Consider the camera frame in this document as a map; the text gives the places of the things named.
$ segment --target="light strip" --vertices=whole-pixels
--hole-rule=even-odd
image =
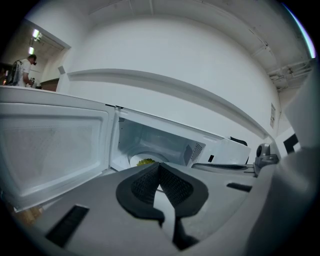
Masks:
[[[287,9],[287,11],[291,14],[291,16],[294,18],[295,22],[297,23],[299,29],[301,30],[301,33],[303,35],[303,38],[305,40],[305,43],[309,49],[309,53],[310,53],[310,56],[311,58],[315,58],[316,57],[316,49],[315,49],[315,46],[314,46],[314,43],[312,42],[310,36],[308,35],[307,31],[305,30],[305,28],[302,26],[302,24],[300,23],[300,21],[296,18],[296,16],[289,10],[289,8],[284,4],[282,3],[283,6]]]
[[[39,35],[39,30],[36,30],[36,29],[35,29],[35,30],[33,31],[32,36],[33,36],[34,38],[37,38],[38,35]]]
[[[34,54],[35,49],[33,47],[29,47],[29,54]]]

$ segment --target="man's arm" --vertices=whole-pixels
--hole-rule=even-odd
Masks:
[[[29,84],[29,85],[33,84],[33,82],[29,80],[29,74],[25,72],[23,72],[23,81],[25,82],[25,84]]]

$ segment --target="yellow-green food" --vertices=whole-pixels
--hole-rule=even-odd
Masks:
[[[146,164],[152,164],[152,163],[155,163],[156,161],[155,160],[152,160],[151,158],[147,158],[147,159],[143,159],[143,160],[140,160],[136,166],[142,166],[142,165],[146,165]]]

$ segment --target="white plate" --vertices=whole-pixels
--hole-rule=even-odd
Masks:
[[[167,159],[158,153],[144,152],[144,153],[136,154],[133,157],[131,157],[130,166],[136,167],[137,163],[139,163],[139,161],[144,159],[152,159],[155,162],[159,162],[159,163],[167,162]]]

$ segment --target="fluorescent light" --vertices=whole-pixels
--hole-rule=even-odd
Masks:
[[[34,38],[37,38],[38,35],[39,35],[39,30],[36,30],[36,29],[35,29],[35,30],[33,31],[32,36],[33,36]]]
[[[299,29],[301,30],[301,33],[303,35],[303,38],[305,40],[305,43],[309,49],[309,53],[312,59],[314,59],[316,57],[316,49],[315,46],[310,38],[310,36],[308,35],[307,31],[305,30],[305,28],[302,26],[302,24],[300,23],[300,21],[296,18],[296,16],[289,10],[288,7],[286,7],[286,5],[283,3],[283,6],[288,10],[288,12],[291,14],[291,16],[294,18],[295,22],[297,23]]]
[[[29,54],[34,54],[35,49],[33,47],[29,47]]]

